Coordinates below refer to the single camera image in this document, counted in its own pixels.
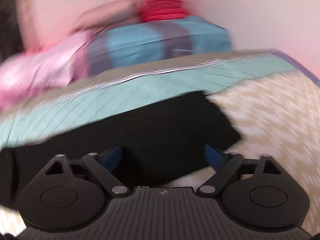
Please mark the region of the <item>black pants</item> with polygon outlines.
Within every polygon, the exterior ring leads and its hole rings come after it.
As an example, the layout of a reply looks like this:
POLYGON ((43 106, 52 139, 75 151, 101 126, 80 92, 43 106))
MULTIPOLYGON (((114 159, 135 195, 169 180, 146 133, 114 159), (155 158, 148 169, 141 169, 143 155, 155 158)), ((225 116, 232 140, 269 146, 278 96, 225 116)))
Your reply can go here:
POLYGON ((240 133, 204 92, 196 91, 117 114, 51 137, 1 151, 1 204, 16 208, 18 195, 57 154, 80 159, 123 146, 112 174, 129 188, 161 186, 205 168, 204 147, 225 151, 240 133))

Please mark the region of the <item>teal cream chevron bed cover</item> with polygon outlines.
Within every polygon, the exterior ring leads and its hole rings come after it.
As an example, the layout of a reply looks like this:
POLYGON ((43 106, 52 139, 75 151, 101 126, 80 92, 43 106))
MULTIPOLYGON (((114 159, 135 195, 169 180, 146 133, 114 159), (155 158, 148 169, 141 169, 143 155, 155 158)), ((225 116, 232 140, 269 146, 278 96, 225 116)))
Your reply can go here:
POLYGON ((1 114, 1 148, 42 142, 113 114, 204 90, 244 138, 233 150, 270 154, 310 197, 319 232, 319 79, 279 51, 229 51, 106 70, 1 114))

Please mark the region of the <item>blue grey patchwork folded quilt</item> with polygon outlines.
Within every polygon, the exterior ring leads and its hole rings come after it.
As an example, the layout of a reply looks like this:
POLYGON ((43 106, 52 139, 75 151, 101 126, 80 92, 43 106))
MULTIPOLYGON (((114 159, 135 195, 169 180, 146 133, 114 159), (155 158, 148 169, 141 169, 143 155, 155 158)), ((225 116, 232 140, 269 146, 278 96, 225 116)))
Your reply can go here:
POLYGON ((85 49, 89 75, 118 67, 232 48, 229 32, 197 16, 103 31, 85 49))

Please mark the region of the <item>pink satin bedding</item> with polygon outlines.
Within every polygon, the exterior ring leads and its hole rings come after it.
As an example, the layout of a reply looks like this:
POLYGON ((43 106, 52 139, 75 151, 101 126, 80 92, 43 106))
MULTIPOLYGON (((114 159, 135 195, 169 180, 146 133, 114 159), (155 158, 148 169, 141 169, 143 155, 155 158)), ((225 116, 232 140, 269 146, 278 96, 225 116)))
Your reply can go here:
POLYGON ((1 63, 1 111, 45 90, 88 77, 87 67, 76 65, 76 52, 88 41, 88 32, 78 32, 51 47, 16 54, 1 63))

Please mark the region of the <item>pink pillow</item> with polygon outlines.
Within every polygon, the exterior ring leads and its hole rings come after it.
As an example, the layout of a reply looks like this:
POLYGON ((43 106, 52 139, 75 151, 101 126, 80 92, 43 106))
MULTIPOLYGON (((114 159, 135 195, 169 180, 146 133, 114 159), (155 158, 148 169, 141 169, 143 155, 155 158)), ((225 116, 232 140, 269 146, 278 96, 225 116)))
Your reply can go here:
POLYGON ((71 25, 69 32, 112 29, 140 22, 135 0, 117 0, 82 13, 71 25))

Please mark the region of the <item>red folded blanket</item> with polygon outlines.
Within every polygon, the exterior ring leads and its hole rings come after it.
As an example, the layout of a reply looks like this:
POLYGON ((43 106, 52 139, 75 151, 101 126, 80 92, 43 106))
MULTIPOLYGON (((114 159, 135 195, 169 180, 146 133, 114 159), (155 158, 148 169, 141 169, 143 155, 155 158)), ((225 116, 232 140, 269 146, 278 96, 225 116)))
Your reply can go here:
POLYGON ((142 22, 176 20, 189 16, 182 0, 142 0, 139 6, 142 22))

